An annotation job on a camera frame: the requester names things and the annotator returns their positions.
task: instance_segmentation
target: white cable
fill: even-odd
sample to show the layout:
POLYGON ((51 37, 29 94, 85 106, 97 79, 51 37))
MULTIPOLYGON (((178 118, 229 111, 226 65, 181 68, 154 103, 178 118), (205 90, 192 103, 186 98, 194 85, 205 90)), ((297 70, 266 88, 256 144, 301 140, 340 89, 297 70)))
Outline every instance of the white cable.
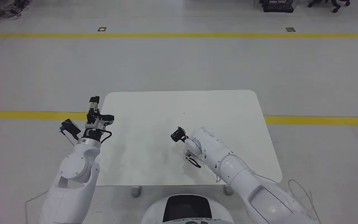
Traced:
POLYGON ((248 169, 249 171, 251 171, 254 175, 259 176, 259 177, 261 177, 261 178, 264 178, 264 179, 266 179, 266 180, 272 181, 273 183, 277 184, 276 181, 274 181, 274 180, 272 180, 272 179, 270 179, 270 178, 267 178, 267 177, 265 177, 265 176, 261 176, 261 175, 257 174, 255 171, 251 170, 250 167, 245 163, 245 161, 244 161, 242 158, 240 158, 239 156, 235 155, 235 154, 227 154, 226 156, 224 156, 224 157, 222 158, 222 160, 220 161, 220 164, 219 164, 219 168, 218 168, 219 173, 220 173, 220 168, 221 168, 221 166, 222 166, 222 163, 223 163, 224 159, 225 159, 226 157, 228 157, 228 156, 234 156, 234 157, 238 158, 239 160, 241 160, 242 163, 245 164, 245 166, 247 167, 247 169, 248 169))
POLYGON ((42 196, 42 195, 44 195, 44 194, 46 194, 48 191, 49 191, 49 190, 47 190, 47 191, 45 191, 45 192, 42 192, 41 194, 37 195, 35 198, 31 198, 31 199, 25 201, 25 224, 28 224, 28 222, 29 222, 29 221, 28 221, 28 218, 27 218, 27 203, 30 202, 30 201, 32 201, 32 200, 35 200, 36 198, 38 198, 38 197, 40 197, 40 196, 42 196))
POLYGON ((312 206, 312 208, 313 208, 314 214, 315 214, 315 216, 317 217, 317 221, 318 221, 319 224, 321 224, 321 221, 319 220, 318 215, 317 215, 317 211, 315 210, 315 207, 314 207, 314 205, 313 205, 312 192, 311 192, 311 191, 309 192, 310 195, 311 195, 311 197, 310 197, 310 196, 308 195, 308 193, 306 192, 306 190, 303 188, 303 186, 300 185, 299 182, 297 182, 297 181, 294 180, 294 179, 290 179, 289 182, 288 182, 289 189, 290 189, 291 194, 296 198, 296 200, 300 201, 300 200, 298 199, 298 197, 297 197, 297 196, 293 193, 293 191, 292 191, 292 188, 291 188, 291 185, 290 185, 291 181, 295 182, 295 183, 303 190, 303 192, 306 194, 306 196, 307 196, 309 202, 311 203, 311 206, 312 206))

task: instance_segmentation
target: wheel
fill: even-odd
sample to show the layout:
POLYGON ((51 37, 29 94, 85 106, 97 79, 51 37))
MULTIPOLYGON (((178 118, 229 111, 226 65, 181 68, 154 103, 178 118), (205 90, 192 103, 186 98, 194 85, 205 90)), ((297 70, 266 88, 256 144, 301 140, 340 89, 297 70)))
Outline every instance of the wheel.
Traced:
POLYGON ((234 190, 229 185, 224 185, 223 188, 226 196, 231 196, 234 194, 234 190))
POLYGON ((142 186, 132 186, 131 195, 133 198, 137 198, 142 193, 142 186))

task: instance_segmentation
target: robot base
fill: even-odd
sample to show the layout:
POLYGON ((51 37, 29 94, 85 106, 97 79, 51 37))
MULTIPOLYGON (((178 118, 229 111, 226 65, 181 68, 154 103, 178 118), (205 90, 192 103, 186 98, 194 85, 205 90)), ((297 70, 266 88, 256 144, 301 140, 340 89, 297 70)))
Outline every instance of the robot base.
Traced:
POLYGON ((145 212, 141 224, 164 223, 182 218, 234 222, 229 211, 218 202, 200 195, 178 194, 152 204, 145 212))

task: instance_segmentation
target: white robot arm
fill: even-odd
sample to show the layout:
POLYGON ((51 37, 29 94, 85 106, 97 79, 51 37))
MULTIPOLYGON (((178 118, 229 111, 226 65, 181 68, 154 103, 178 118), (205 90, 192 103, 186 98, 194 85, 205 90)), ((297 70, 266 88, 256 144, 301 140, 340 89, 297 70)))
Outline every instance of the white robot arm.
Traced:
POLYGON ((96 96, 89 101, 91 106, 82 138, 78 139, 77 134, 81 131, 69 119, 62 123, 60 132, 67 130, 78 142, 74 146, 74 152, 62 161, 50 187, 41 212, 41 224, 78 224, 82 223, 87 215, 100 172, 95 158, 100 154, 101 143, 111 136, 111 133, 105 130, 106 126, 114 121, 114 116, 100 114, 99 100, 99 96, 96 96), (110 135, 101 141, 103 132, 110 135), (69 188, 69 180, 83 185, 69 188))
POLYGON ((206 129, 193 131, 191 137, 179 127, 172 135, 183 141, 194 156, 205 164, 235 192, 257 224, 313 224, 305 208, 275 184, 259 179, 232 151, 206 129))

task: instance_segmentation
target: cable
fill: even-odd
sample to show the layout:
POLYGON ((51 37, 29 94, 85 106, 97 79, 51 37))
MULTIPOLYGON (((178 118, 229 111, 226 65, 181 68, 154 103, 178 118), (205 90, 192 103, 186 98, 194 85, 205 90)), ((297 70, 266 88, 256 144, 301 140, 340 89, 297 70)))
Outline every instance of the cable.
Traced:
POLYGON ((60 131, 67 139, 68 139, 68 141, 72 144, 72 146, 74 146, 74 144, 72 143, 72 141, 66 136, 66 134, 64 133, 64 132, 62 132, 62 131, 60 131))
POLYGON ((28 224, 28 219, 27 219, 27 203, 32 201, 32 200, 35 200, 36 198, 39 198, 40 196, 46 194, 49 190, 45 191, 45 192, 42 192, 41 194, 39 194, 38 196, 36 196, 35 198, 31 198, 27 201, 25 201, 25 224, 28 224))
MULTIPOLYGON (((234 157, 238 158, 239 160, 241 160, 242 163, 245 164, 245 166, 247 167, 247 169, 248 169, 249 171, 251 171, 254 175, 259 176, 259 177, 261 177, 261 178, 264 178, 264 179, 266 179, 266 180, 272 181, 273 183, 277 184, 276 181, 274 181, 274 180, 272 180, 272 179, 270 179, 270 178, 267 178, 267 177, 265 177, 265 176, 261 176, 261 175, 257 174, 255 171, 251 170, 250 167, 245 163, 245 161, 244 161, 243 159, 241 159, 239 156, 235 155, 235 154, 227 154, 226 156, 224 156, 224 158, 222 158, 222 160, 220 161, 220 164, 219 164, 219 168, 218 168, 218 170, 219 170, 218 172, 219 172, 219 173, 220 173, 220 168, 221 168, 221 166, 222 166, 222 164, 223 164, 224 159, 225 159, 226 157, 228 157, 228 156, 234 156, 234 157)), ((219 182, 219 181, 221 181, 221 178, 219 177, 219 180, 218 180, 218 176, 216 176, 216 182, 219 182)))
POLYGON ((309 196, 308 193, 306 192, 306 190, 303 188, 302 185, 300 185, 299 182, 297 182, 297 181, 294 180, 294 179, 290 179, 289 182, 288 182, 290 192, 291 192, 291 194, 292 194, 298 201, 300 201, 300 200, 299 200, 298 197, 293 193, 292 188, 291 188, 291 185, 290 185, 290 183, 291 183, 292 181, 295 182, 295 183, 303 190, 303 192, 306 194, 306 196, 307 196, 309 202, 311 203, 311 206, 312 206, 312 208, 313 208, 314 214, 315 214, 315 216, 317 217, 318 223, 321 224, 321 221, 319 220, 319 217, 318 217, 318 215, 317 215, 317 211, 315 210, 315 207, 314 207, 314 205, 313 205, 312 192, 311 192, 311 191, 309 192, 309 195, 310 195, 310 196, 309 196))
POLYGON ((106 132, 106 133, 108 133, 109 134, 109 136, 107 136, 105 139, 103 139, 102 141, 101 141, 101 144, 105 141, 105 140, 107 140, 108 138, 110 138, 111 136, 112 136, 112 132, 110 132, 109 130, 101 130, 102 132, 106 132))

